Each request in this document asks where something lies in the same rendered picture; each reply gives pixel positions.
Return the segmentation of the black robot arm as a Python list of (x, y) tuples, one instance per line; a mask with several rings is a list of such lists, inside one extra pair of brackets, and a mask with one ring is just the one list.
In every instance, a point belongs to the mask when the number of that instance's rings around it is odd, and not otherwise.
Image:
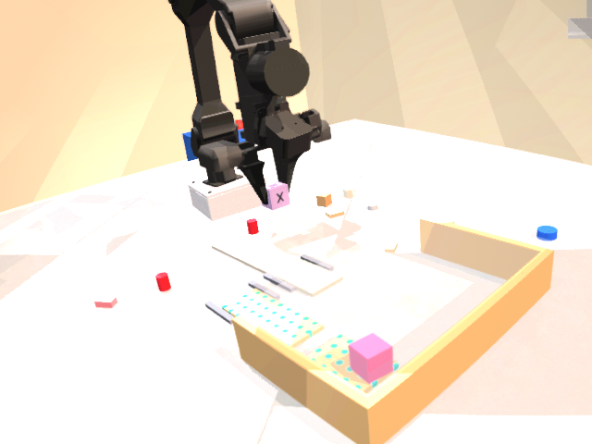
[[(230, 51), (238, 96), (257, 94), (291, 97), (301, 93), (310, 78), (304, 55), (290, 48), (290, 29), (270, 0), (167, 0), (185, 27), (197, 104), (192, 114), (191, 148), (240, 142), (239, 124), (222, 102), (210, 21)], [(261, 113), (260, 113), (261, 111)], [(322, 120), (314, 108), (291, 113), (289, 102), (278, 111), (255, 115), (254, 144), (267, 145), (278, 157), (292, 158), (311, 150), (321, 136)]]

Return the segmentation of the pink flat bar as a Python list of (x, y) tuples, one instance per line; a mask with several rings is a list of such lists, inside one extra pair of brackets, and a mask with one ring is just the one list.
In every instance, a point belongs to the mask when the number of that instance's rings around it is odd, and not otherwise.
[(114, 308), (118, 301), (117, 297), (99, 296), (94, 303), (96, 307)]

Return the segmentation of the blue disc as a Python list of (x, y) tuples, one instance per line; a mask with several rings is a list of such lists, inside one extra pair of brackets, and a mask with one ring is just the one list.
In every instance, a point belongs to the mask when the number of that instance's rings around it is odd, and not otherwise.
[(541, 226), (537, 228), (537, 237), (555, 241), (557, 239), (558, 230), (552, 226)]

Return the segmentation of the orange cube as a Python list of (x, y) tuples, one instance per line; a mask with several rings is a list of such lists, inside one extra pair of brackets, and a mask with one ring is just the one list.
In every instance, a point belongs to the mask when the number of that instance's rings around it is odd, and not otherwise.
[(316, 195), (317, 205), (327, 207), (332, 204), (331, 193), (321, 192)]

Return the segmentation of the red cylinder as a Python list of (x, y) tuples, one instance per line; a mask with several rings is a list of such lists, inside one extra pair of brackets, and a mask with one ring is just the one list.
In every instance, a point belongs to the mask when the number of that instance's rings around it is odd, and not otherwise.
[(255, 218), (248, 219), (246, 221), (246, 223), (247, 223), (247, 229), (248, 229), (249, 234), (253, 235), (253, 234), (256, 234), (259, 232), (257, 220)]
[(159, 273), (155, 278), (160, 291), (166, 291), (171, 288), (168, 274), (166, 272)]

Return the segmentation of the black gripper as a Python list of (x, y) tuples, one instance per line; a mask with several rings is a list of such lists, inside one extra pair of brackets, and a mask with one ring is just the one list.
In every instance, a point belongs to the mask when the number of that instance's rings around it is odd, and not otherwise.
[[(267, 145), (259, 147), (254, 144), (253, 128), (255, 115), (257, 115), (258, 109), (264, 107), (267, 114), (278, 111), (278, 103), (287, 101), (287, 98), (272, 94), (257, 94), (238, 96), (238, 99), (239, 101), (235, 103), (235, 106), (236, 109), (240, 110), (244, 129), (240, 131), (240, 136), (246, 142), (235, 143), (221, 140), (201, 145), (198, 152), (199, 167), (215, 173), (237, 167), (249, 181), (262, 204), (267, 205), (268, 196), (263, 173), (265, 161), (258, 158), (258, 152), (270, 148)], [(332, 140), (330, 125), (326, 120), (321, 120), (321, 136), (312, 139), (312, 142), (316, 144)], [(272, 150), (277, 181), (288, 184), (289, 193), (296, 163), (303, 153), (296, 154), (289, 159), (282, 159)]]

